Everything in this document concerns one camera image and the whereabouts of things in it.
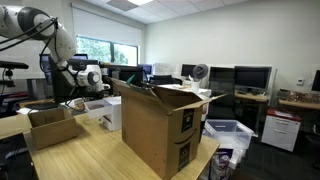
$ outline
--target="paper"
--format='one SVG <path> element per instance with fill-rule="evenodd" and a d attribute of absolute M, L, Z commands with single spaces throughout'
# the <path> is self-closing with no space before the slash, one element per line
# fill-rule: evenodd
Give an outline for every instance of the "paper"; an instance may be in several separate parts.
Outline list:
<path fill-rule="evenodd" d="M 289 113 L 284 113 L 284 112 L 280 112 L 280 111 L 275 111 L 275 114 L 278 115 L 278 116 L 293 118 L 292 114 L 289 114 Z"/>

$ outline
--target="keyboard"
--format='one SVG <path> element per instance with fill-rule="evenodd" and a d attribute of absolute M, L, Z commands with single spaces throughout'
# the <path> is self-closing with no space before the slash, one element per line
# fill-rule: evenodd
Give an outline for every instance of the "keyboard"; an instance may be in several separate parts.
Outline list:
<path fill-rule="evenodd" d="M 32 110 L 41 111 L 41 110 L 57 108 L 59 107 L 59 104 L 56 104 L 54 102 L 43 102 L 43 103 L 27 104 L 25 107 Z"/>

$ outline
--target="open cardboard box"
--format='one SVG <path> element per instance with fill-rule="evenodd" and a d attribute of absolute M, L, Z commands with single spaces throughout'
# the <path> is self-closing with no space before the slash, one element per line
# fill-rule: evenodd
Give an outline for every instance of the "open cardboard box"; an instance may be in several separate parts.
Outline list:
<path fill-rule="evenodd" d="M 202 106 L 216 97 L 113 82 L 121 93 L 123 141 L 162 179 L 170 179 L 196 157 Z"/>
<path fill-rule="evenodd" d="M 28 114 L 33 144 L 37 150 L 78 136 L 76 120 L 68 110 L 57 108 Z"/>

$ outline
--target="ceiling light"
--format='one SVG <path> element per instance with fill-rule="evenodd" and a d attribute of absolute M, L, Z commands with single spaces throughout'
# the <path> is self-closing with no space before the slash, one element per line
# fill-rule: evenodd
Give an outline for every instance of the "ceiling light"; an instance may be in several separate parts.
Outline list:
<path fill-rule="evenodd" d="M 128 1 L 130 1 L 130 2 L 132 2 L 133 4 L 136 4 L 136 5 L 138 5 L 138 6 L 141 6 L 141 5 L 143 5 L 143 4 L 147 4 L 147 3 L 151 2 L 151 1 L 153 1 L 153 0 L 128 0 Z"/>

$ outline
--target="cardboard box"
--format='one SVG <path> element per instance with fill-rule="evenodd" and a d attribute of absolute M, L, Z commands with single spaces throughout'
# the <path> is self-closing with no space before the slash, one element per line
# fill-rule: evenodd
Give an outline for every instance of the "cardboard box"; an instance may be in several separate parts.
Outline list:
<path fill-rule="evenodd" d="M 109 131 L 121 129 L 121 97 L 86 102 L 89 119 L 100 118 Z"/>
<path fill-rule="evenodd" d="M 202 106 L 214 98 L 114 82 L 121 92 L 123 141 L 161 178 L 170 179 L 196 157 Z"/>
<path fill-rule="evenodd" d="M 37 150 L 78 136 L 76 120 L 62 108 L 28 115 L 34 146 Z"/>

